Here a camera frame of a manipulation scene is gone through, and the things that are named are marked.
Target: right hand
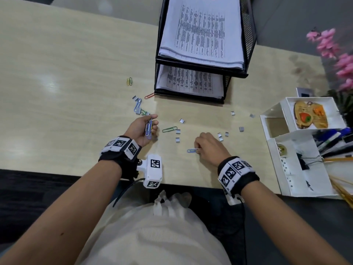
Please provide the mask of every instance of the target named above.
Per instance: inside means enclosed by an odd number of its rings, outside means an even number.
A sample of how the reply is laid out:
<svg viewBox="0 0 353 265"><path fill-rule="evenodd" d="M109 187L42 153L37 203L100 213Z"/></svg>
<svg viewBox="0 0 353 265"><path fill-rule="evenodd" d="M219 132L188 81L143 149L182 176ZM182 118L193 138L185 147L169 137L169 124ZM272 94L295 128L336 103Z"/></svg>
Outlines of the right hand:
<svg viewBox="0 0 353 265"><path fill-rule="evenodd" d="M200 148L196 153L200 154L202 159L205 159L217 167L222 161L231 157L226 147L215 139L211 133L202 132L200 136L195 139L194 146L195 148Z"/></svg>

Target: paper clip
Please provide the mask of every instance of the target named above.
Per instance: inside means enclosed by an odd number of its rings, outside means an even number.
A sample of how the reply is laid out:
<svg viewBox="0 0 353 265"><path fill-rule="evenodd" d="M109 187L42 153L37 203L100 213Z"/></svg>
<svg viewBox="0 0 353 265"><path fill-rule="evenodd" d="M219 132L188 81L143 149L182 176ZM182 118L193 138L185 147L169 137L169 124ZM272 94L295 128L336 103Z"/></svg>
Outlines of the paper clip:
<svg viewBox="0 0 353 265"><path fill-rule="evenodd" d="M174 131L174 130L177 130L177 129L178 129L177 126L173 126L173 127L170 127L170 128L163 129L162 132L165 133L165 132L170 132L170 131Z"/></svg>
<svg viewBox="0 0 353 265"><path fill-rule="evenodd" d="M145 135L148 139L152 139L152 120L149 120L146 124Z"/></svg>
<svg viewBox="0 0 353 265"><path fill-rule="evenodd" d="M200 148L192 148L192 149L188 149L186 152L195 153L198 149L200 149Z"/></svg>
<svg viewBox="0 0 353 265"><path fill-rule="evenodd" d="M148 99L148 98L151 98L151 97L153 97L153 96L154 96L154 93L151 93L151 94L149 94L149 95L147 95L147 96L145 97L145 100Z"/></svg>
<svg viewBox="0 0 353 265"><path fill-rule="evenodd" d="M136 106L135 106L135 108L134 108L134 110L133 110L134 112L136 112L137 109L140 107L141 102L142 102L142 99L140 99L140 98L136 101Z"/></svg>

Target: desk surface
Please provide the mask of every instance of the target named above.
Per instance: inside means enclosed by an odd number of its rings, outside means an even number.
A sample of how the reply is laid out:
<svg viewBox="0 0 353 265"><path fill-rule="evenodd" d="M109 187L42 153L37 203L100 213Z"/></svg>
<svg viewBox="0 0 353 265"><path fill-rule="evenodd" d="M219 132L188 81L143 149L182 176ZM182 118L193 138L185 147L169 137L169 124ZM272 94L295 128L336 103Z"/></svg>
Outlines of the desk surface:
<svg viewBox="0 0 353 265"><path fill-rule="evenodd" d="M157 27L21 0L0 0L0 22L0 169L83 175L136 118L132 97L153 92ZM220 188L216 169L186 150L200 132L228 131L231 154L280 193L258 115L295 96L297 86L322 93L324 69L319 57L257 45L248 72L232 78L223 106L142 101L159 115L160 129L181 129L180 143L174 132L160 132L139 156L162 156L164 183Z"/></svg>

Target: left hand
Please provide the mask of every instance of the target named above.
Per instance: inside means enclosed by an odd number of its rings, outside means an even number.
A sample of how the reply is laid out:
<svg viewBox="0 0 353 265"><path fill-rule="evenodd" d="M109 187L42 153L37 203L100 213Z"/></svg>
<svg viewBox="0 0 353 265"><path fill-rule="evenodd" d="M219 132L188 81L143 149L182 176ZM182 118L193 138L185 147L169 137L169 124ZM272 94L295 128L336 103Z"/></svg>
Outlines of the left hand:
<svg viewBox="0 0 353 265"><path fill-rule="evenodd" d="M151 114L151 115L146 115L146 116L137 118L130 124L124 136L134 139L136 143L139 144L141 147L145 147L148 143L151 142L151 140L145 136L146 123L149 120L155 119L157 117L158 115ZM156 132L158 129L157 125L158 125L157 120L152 121L152 135L156 135Z"/></svg>

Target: black cable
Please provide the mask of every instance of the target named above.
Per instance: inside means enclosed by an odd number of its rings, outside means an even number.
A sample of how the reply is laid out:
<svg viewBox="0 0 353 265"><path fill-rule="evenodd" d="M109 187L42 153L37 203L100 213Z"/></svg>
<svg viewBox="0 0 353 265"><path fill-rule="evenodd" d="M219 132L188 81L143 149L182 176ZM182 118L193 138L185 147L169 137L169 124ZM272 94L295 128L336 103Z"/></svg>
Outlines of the black cable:
<svg viewBox="0 0 353 265"><path fill-rule="evenodd" d="M245 264L247 265L246 240L245 240L245 206L244 206L243 201L241 200L240 197L237 197L237 199L241 202L241 210L242 210L242 213L243 213L244 252L245 252Z"/></svg>
<svg viewBox="0 0 353 265"><path fill-rule="evenodd" d="M114 204L113 204L113 207L116 205L117 201L121 198L121 196L122 196L124 193L126 193L126 191L127 191L132 185L134 185L136 182L141 181L141 180L145 180L145 178L137 179L137 180L135 180L133 183L131 183L129 186L127 186L127 187L119 194L119 196L116 198L116 200L115 200L115 202L114 202Z"/></svg>

